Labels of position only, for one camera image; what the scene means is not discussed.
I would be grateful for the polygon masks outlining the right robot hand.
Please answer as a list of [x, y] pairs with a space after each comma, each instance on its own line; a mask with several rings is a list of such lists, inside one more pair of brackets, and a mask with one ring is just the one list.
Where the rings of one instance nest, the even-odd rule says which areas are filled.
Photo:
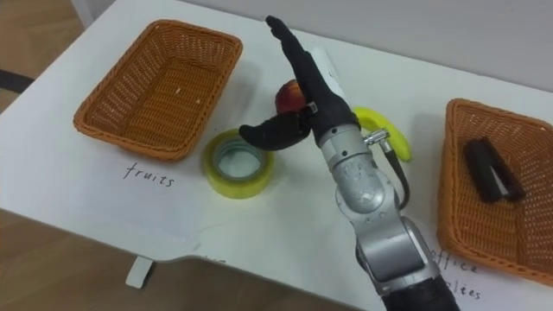
[[281, 42], [307, 106], [278, 114], [256, 126], [243, 124], [238, 128], [239, 135], [258, 149], [277, 151], [299, 143], [309, 134], [319, 144], [324, 134], [334, 128], [359, 126], [349, 105], [331, 91], [311, 53], [303, 48], [288, 26], [275, 16], [267, 16], [265, 22]]

